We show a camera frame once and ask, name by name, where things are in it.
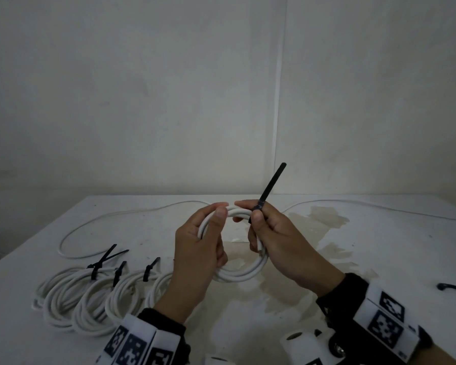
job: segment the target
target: tabletop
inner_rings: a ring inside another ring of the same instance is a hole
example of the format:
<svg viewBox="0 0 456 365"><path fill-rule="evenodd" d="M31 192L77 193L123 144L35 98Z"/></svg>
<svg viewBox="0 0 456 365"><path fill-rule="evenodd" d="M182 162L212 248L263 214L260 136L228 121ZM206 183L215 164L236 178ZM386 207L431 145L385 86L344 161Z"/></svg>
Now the tabletop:
<svg viewBox="0 0 456 365"><path fill-rule="evenodd" d="M107 338L55 332L30 308L36 286L70 266L98 257L61 258L57 246L70 230L101 214L184 202L158 211L118 215L73 233L64 250L81 254L118 244L130 270L161 257L160 270L172 266L176 229L200 202L258 198L254 195L89 196L0 260L0 364L88 364ZM430 195L271 195L268 199L304 234L309 243L344 272L356 272L389 291L434 341L456 358L456 221L406 214L354 203L369 202L416 213L456 218L456 208ZM234 267L253 261L248 224L227 222L222 237ZM206 298L187 323L191 363L215 353L237 364L288 363L279 340L297 329L322 329L315 295L282 276L270 263L242 283L212 282Z"/></svg>

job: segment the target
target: black and white square pattern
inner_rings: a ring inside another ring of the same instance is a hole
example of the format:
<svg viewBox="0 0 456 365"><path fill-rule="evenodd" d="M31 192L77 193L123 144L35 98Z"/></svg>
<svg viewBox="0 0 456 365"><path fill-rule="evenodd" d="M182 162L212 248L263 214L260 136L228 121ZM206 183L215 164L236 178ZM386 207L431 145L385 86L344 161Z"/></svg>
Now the black and white square pattern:
<svg viewBox="0 0 456 365"><path fill-rule="evenodd" d="M404 328L394 319L385 315L381 310L378 310L377 314L371 319L368 330L389 348L393 349Z"/></svg>
<svg viewBox="0 0 456 365"><path fill-rule="evenodd" d="M380 306L395 316L402 323L404 322L406 308L383 291L380 296Z"/></svg>
<svg viewBox="0 0 456 365"><path fill-rule="evenodd" d="M129 334L115 363L118 365L138 365L146 347L146 341Z"/></svg>
<svg viewBox="0 0 456 365"><path fill-rule="evenodd" d="M104 351L110 355L110 357L115 357L115 353L118 350L118 347L122 344L123 339L128 333L128 329L124 326L119 326L115 333L111 336L109 342L106 344Z"/></svg>
<svg viewBox="0 0 456 365"><path fill-rule="evenodd" d="M306 365L323 365L319 357L316 360L313 360L311 362L308 362Z"/></svg>
<svg viewBox="0 0 456 365"><path fill-rule="evenodd" d="M144 365L169 365L174 353L152 347Z"/></svg>

